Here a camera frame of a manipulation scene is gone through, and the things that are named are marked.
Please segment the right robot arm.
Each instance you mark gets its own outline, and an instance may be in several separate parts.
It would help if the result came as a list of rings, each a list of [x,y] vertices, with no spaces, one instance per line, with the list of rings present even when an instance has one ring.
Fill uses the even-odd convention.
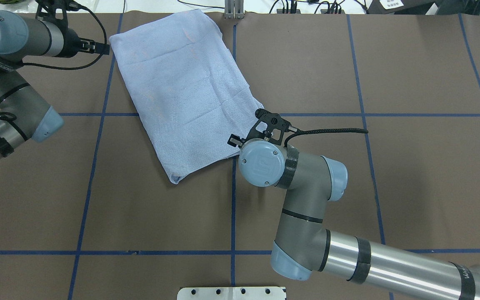
[[[425,142],[419,146],[418,141]],[[308,245],[317,253],[309,260],[310,283],[320,279],[319,270],[345,276],[343,285],[353,287],[358,262],[357,237],[369,240],[371,260],[363,284],[381,283],[402,299],[407,279],[402,260],[396,266],[381,244],[402,248],[409,258],[416,251],[420,260],[442,260],[453,278],[454,296],[460,297],[461,276],[458,265],[472,272],[474,281],[480,274],[480,148],[478,141],[464,142],[448,138],[439,147],[437,139],[417,140],[385,134],[363,137],[354,134],[303,135],[289,141],[297,148],[294,179],[288,189],[300,192],[293,196],[299,205],[284,204],[286,191],[280,189],[275,176],[263,178],[263,187],[252,186],[244,177],[245,165],[260,156],[245,156],[251,144],[268,150],[272,159],[279,147],[264,139],[250,139],[240,149],[240,164],[235,172],[235,250],[272,250],[273,244],[287,251],[276,234],[282,210],[294,212],[296,222],[303,216],[316,220],[315,233],[331,232],[331,246],[346,243],[353,250],[337,262],[341,247],[326,250],[326,235],[318,246]]]

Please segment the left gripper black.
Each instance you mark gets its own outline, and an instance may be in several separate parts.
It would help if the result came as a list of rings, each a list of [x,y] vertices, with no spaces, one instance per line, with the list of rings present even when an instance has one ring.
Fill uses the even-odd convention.
[[[89,54],[99,54],[99,55],[109,55],[110,54],[110,45],[109,44],[96,44],[95,40],[90,40],[86,38],[78,38],[77,42],[74,42],[74,48],[78,53],[89,53]]]

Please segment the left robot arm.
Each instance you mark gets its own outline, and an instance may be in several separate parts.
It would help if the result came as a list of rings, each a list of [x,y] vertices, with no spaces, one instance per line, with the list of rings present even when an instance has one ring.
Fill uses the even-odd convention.
[[[78,53],[109,55],[103,41],[82,38],[68,25],[68,12],[92,11],[74,0],[39,0],[34,18],[0,10],[0,159],[32,139],[41,143],[64,125],[63,118],[19,74],[27,56],[72,58]]]

